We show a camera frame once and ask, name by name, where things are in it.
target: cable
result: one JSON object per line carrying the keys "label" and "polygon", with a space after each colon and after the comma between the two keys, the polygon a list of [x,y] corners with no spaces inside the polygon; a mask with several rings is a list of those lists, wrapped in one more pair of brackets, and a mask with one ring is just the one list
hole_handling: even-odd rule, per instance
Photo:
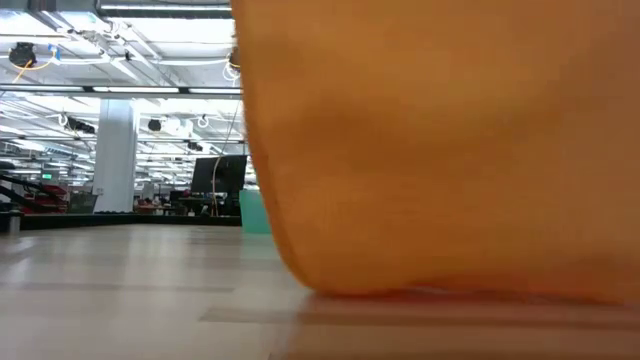
{"label": "cable", "polygon": [[27,62],[27,64],[22,68],[22,70],[20,70],[20,73],[18,74],[18,76],[16,76],[16,78],[13,79],[13,81],[11,82],[12,84],[17,83],[18,80],[20,80],[20,78],[22,77],[22,74],[24,74],[24,71],[27,70],[27,68],[29,67],[29,65],[31,65],[32,62],[33,62],[33,60],[29,60]]}
{"label": "cable", "polygon": [[227,81],[235,81],[238,80],[240,75],[234,74],[231,68],[229,68],[229,62],[227,62],[224,66],[224,69],[222,69],[222,77]]}
{"label": "cable", "polygon": [[211,189],[211,191],[213,192],[212,203],[216,211],[215,212],[216,217],[218,217],[218,201],[216,201],[216,170],[218,169],[218,164],[220,163],[220,159],[222,159],[222,157],[224,156],[224,149],[227,147],[227,143],[229,142],[229,137],[231,137],[231,130],[233,129],[233,124],[235,124],[236,122],[236,116],[238,115],[238,109],[240,108],[240,101],[241,100],[238,100],[238,103],[236,104],[236,111],[233,113],[231,126],[229,126],[229,131],[227,131],[227,136],[224,139],[224,143],[222,144],[222,147],[220,148],[220,156],[218,156],[218,159],[216,160],[216,164],[213,166],[213,181],[211,181],[213,188]]}
{"label": "cable", "polygon": [[40,69],[44,69],[44,68],[46,68],[47,66],[49,66],[49,64],[51,64],[51,62],[53,61],[53,59],[55,58],[55,56],[56,56],[56,55],[55,55],[55,52],[54,52],[54,53],[53,53],[53,56],[51,57],[51,59],[49,59],[49,61],[47,61],[47,63],[46,63],[46,64],[44,64],[44,65],[40,65],[40,66],[36,66],[36,67],[34,67],[34,68],[30,68],[30,67],[28,67],[28,66],[29,66],[29,64],[31,64],[31,60],[29,60],[29,62],[27,63],[27,65],[26,65],[25,67],[23,67],[23,68],[21,68],[20,66],[13,65],[13,64],[11,64],[11,65],[13,65],[13,67],[14,67],[14,68],[16,68],[16,69],[20,69],[20,70],[22,70],[22,71],[25,71],[25,70],[26,70],[26,71],[35,71],[35,70],[40,70]]}

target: green box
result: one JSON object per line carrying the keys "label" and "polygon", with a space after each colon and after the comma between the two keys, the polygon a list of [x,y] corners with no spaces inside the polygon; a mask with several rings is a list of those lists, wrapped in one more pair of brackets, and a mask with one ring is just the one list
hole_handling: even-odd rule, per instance
{"label": "green box", "polygon": [[242,213],[242,229],[251,234],[271,234],[269,218],[262,202],[262,195],[257,190],[240,191],[240,212]]}

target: pillar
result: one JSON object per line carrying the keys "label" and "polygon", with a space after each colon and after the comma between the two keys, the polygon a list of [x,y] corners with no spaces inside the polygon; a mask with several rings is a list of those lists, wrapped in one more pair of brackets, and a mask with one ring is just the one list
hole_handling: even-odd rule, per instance
{"label": "pillar", "polygon": [[94,212],[133,210],[139,113],[131,100],[102,99],[93,194]]}

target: gray floor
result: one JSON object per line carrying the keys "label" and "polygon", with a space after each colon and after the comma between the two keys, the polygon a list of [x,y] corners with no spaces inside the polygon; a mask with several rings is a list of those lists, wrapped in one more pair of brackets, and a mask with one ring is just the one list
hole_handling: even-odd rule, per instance
{"label": "gray floor", "polygon": [[312,296],[238,228],[0,238],[2,360],[638,359],[639,335],[616,306]]}

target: black monitor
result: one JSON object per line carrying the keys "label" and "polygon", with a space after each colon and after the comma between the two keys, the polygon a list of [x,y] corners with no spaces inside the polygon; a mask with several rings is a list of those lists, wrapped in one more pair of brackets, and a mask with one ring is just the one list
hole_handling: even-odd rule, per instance
{"label": "black monitor", "polygon": [[171,191],[169,193],[169,201],[171,202],[177,202],[181,197],[184,197],[184,191]]}
{"label": "black monitor", "polygon": [[[191,181],[191,192],[212,192],[213,168],[217,157],[196,159]],[[228,155],[220,158],[216,168],[216,192],[233,193],[244,187],[247,168],[246,155]]]}

